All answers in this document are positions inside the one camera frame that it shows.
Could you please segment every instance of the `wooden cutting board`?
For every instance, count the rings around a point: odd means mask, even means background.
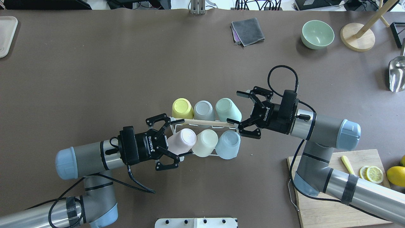
[[[380,185],[390,188],[390,184],[387,180],[387,176],[377,150],[333,153],[329,166],[342,172],[349,173],[341,160],[343,155],[346,155],[349,158],[349,161],[353,166],[353,170],[358,176],[362,166],[379,167],[384,173],[384,180]],[[288,157],[287,159],[288,167],[290,167],[292,158],[293,157]],[[292,168],[293,177],[295,175],[295,171],[297,170],[300,159],[301,156],[297,156],[296,161],[294,162],[294,166]],[[297,206],[300,209],[298,214],[302,228],[344,228],[391,223],[389,221],[372,217],[341,203],[313,200],[303,196],[296,190],[295,195],[297,197]],[[333,198],[324,193],[319,193],[318,197]]]

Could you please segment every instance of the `wooden base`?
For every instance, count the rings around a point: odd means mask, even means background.
[[[368,29],[360,38],[355,35],[364,25],[359,23],[350,23],[340,30],[340,38],[343,43],[356,52],[365,52],[370,50],[375,43],[375,36],[371,29]]]

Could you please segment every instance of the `bowl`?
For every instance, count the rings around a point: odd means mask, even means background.
[[[311,49],[322,49],[335,38],[333,29],[325,22],[313,20],[304,24],[301,40]]]

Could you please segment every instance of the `cup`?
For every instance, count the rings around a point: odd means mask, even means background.
[[[211,129],[206,129],[197,135],[197,142],[191,148],[199,157],[206,157],[212,153],[218,143],[218,135]]]
[[[179,119],[193,119],[194,110],[190,102],[185,98],[179,98],[173,102],[172,117]]]
[[[229,98],[222,98],[219,100],[215,105],[215,109],[217,110],[221,122],[226,122],[227,118],[236,121],[242,120],[241,111],[239,111],[238,107],[236,107],[233,101]]]
[[[215,121],[212,105],[208,101],[197,102],[194,106],[194,119]],[[209,127],[209,125],[200,125],[200,127]]]
[[[334,38],[333,29],[318,20],[305,23],[301,31],[301,40],[311,49],[322,49],[331,44]]]
[[[215,151],[223,159],[232,159],[238,155],[241,137],[235,131],[224,132],[218,140]]]
[[[168,150],[176,155],[187,153],[196,143],[197,136],[193,130],[184,128],[167,139]]]

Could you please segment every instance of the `whole lemon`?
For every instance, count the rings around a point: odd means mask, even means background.
[[[394,185],[405,187],[405,167],[394,166],[387,170],[387,178]]]
[[[400,163],[401,163],[401,166],[405,166],[405,155],[402,157]]]

